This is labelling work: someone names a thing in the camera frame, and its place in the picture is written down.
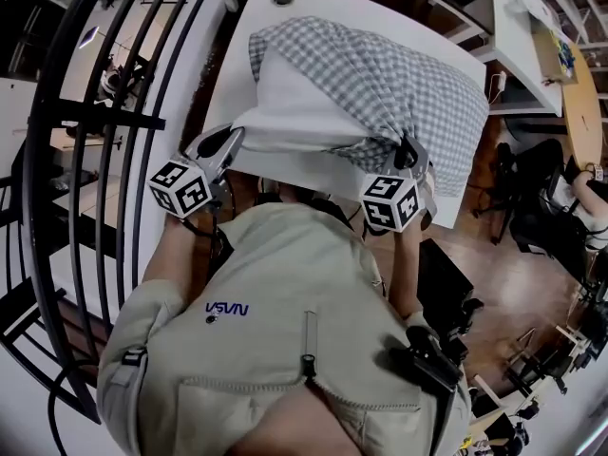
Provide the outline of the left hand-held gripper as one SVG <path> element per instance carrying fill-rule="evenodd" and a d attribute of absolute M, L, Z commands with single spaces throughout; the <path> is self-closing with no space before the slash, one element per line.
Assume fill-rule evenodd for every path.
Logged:
<path fill-rule="evenodd" d="M 237 157 L 245 128 L 219 125 L 198 134 L 148 180 L 155 201 L 167 213 L 186 219 L 201 208 L 220 209 L 229 199 L 225 171 Z"/>

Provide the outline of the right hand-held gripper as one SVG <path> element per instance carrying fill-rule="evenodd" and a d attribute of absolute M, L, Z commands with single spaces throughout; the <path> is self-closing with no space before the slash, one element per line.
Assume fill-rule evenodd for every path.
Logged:
<path fill-rule="evenodd" d="M 374 233 L 402 233 L 420 217 L 421 229 L 427 229 L 437 214 L 434 186 L 428 152 L 406 136 L 402 146 L 389 152 L 381 173 L 367 174 L 363 180 L 360 202 L 367 224 Z"/>

